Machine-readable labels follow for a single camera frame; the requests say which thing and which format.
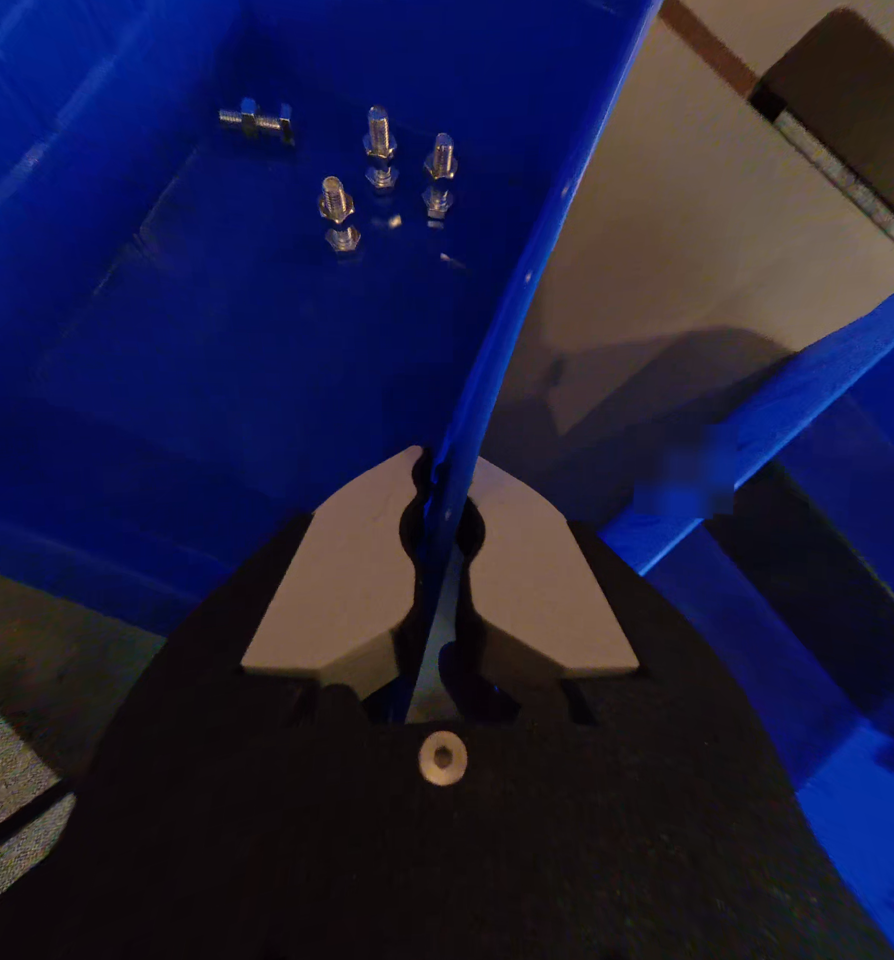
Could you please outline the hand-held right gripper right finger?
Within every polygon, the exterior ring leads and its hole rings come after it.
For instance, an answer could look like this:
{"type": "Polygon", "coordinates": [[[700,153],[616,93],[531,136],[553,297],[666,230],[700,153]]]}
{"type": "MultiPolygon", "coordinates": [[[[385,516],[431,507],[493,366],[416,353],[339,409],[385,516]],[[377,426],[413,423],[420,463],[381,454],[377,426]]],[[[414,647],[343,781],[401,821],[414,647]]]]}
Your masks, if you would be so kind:
{"type": "Polygon", "coordinates": [[[532,487],[478,458],[456,541],[456,649],[477,679],[542,700],[566,681],[638,670],[569,523],[532,487]]]}

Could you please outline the steel hex bolt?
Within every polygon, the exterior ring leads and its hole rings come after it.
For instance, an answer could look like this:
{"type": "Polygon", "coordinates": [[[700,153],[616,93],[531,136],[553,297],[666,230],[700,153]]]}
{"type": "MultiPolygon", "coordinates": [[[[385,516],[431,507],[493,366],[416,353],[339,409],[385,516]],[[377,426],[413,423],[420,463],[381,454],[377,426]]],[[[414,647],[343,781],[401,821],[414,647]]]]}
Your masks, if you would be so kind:
{"type": "Polygon", "coordinates": [[[273,142],[276,140],[287,148],[295,147],[296,135],[293,125],[292,106],[288,102],[281,102],[278,109],[270,113],[263,112],[258,102],[257,105],[259,114],[258,123],[260,127],[260,136],[258,139],[248,139],[243,135],[239,126],[239,106],[235,110],[227,108],[219,109],[217,112],[218,122],[225,129],[235,129],[239,131],[245,139],[250,141],[261,142],[268,140],[273,142]]]}
{"type": "MultiPolygon", "coordinates": [[[[354,202],[351,194],[337,176],[329,175],[323,179],[319,198],[326,196],[328,201],[339,202],[344,195],[354,202]]],[[[353,255],[360,243],[361,233],[355,222],[355,214],[356,210],[351,217],[341,224],[334,224],[323,218],[327,223],[325,239],[333,251],[341,257],[353,255]]]]}
{"type": "MultiPolygon", "coordinates": [[[[432,149],[428,156],[433,156],[434,166],[448,166],[455,158],[453,138],[447,133],[439,133],[434,139],[432,149]]],[[[433,182],[426,174],[426,186],[424,187],[421,198],[426,210],[426,215],[431,222],[443,221],[451,206],[454,196],[450,189],[451,180],[439,180],[433,182]]]]}
{"type": "MultiPolygon", "coordinates": [[[[392,133],[390,120],[386,109],[380,105],[373,105],[367,114],[367,133],[364,135],[364,150],[372,150],[378,153],[386,153],[393,150],[393,145],[397,141],[392,133]]],[[[366,178],[370,186],[379,195],[390,194],[394,191],[399,171],[395,163],[387,169],[379,169],[368,164],[366,169],[366,178]]]]}

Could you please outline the blue divided plastic bin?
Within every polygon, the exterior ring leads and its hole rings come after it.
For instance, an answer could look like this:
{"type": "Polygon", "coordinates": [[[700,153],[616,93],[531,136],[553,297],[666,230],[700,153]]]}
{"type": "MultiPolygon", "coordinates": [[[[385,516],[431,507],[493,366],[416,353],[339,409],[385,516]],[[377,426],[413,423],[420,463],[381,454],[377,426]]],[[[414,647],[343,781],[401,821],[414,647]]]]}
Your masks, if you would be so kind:
{"type": "Polygon", "coordinates": [[[894,958],[894,296],[729,415],[733,510],[595,545],[654,688],[618,958],[894,958]]]}

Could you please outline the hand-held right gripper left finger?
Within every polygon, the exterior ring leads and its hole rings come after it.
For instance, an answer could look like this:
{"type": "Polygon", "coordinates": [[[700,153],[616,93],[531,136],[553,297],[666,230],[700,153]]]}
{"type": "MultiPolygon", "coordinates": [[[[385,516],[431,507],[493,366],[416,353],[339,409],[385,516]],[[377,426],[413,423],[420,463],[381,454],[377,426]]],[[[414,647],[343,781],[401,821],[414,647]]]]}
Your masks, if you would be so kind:
{"type": "Polygon", "coordinates": [[[316,508],[240,665],[368,697],[400,673],[395,635],[416,575],[401,536],[420,446],[359,474],[316,508]]]}

